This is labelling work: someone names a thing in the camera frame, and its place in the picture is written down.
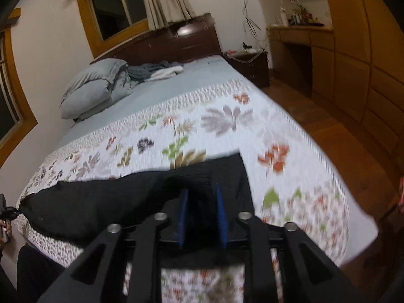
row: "metal screw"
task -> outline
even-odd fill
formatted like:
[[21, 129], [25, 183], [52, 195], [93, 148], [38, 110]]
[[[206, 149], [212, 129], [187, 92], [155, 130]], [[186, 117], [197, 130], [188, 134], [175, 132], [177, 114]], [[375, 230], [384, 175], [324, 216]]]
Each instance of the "metal screw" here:
[[297, 230], [297, 225], [295, 225], [293, 222], [287, 222], [285, 223], [285, 229], [287, 231], [296, 231]]
[[119, 224], [113, 223], [108, 226], [108, 232], [116, 234], [121, 231], [121, 226]]
[[238, 218], [240, 220], [249, 220], [253, 215], [250, 212], [240, 212]]
[[164, 212], [158, 212], [154, 215], [156, 221], [164, 221], [167, 218], [167, 214]]

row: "curtain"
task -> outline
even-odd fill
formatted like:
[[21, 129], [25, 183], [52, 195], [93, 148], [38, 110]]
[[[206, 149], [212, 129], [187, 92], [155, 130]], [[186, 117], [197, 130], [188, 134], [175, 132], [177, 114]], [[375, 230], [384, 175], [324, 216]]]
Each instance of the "curtain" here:
[[195, 17], [188, 0], [144, 0], [144, 2], [151, 30]]

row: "stacked pillow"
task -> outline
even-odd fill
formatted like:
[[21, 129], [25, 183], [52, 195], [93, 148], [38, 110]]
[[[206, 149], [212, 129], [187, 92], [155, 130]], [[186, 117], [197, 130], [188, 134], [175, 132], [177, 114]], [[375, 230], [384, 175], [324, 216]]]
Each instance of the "stacked pillow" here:
[[63, 119], [86, 119], [132, 94], [132, 82], [124, 60], [100, 60], [69, 83], [62, 97]]

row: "nightstand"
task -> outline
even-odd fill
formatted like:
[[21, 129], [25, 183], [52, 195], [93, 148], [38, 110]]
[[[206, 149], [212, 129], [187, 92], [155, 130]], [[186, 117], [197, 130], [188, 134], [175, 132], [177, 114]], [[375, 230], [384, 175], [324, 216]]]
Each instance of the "nightstand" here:
[[[237, 72], [248, 78], [258, 88], [269, 87], [267, 53], [258, 54], [259, 52], [256, 54], [238, 54], [233, 56], [235, 59], [225, 55], [224, 58]], [[255, 56], [257, 57], [253, 61], [247, 62]]]

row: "white floral blanket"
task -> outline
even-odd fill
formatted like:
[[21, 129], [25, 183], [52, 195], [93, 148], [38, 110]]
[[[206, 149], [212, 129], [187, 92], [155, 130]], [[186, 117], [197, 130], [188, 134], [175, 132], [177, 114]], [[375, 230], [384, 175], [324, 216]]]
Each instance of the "white floral blanket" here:
[[[20, 199], [58, 181], [179, 168], [238, 150], [247, 170], [255, 214], [276, 225], [295, 222], [338, 265], [348, 240], [348, 207], [341, 179], [306, 132], [243, 80], [178, 96], [60, 148], [46, 158]], [[81, 252], [35, 232], [23, 215], [16, 226], [46, 256], [65, 267]], [[272, 254], [277, 267], [276, 252]], [[163, 301], [204, 302], [220, 294], [226, 301], [241, 302], [243, 281], [243, 266], [163, 270]]]

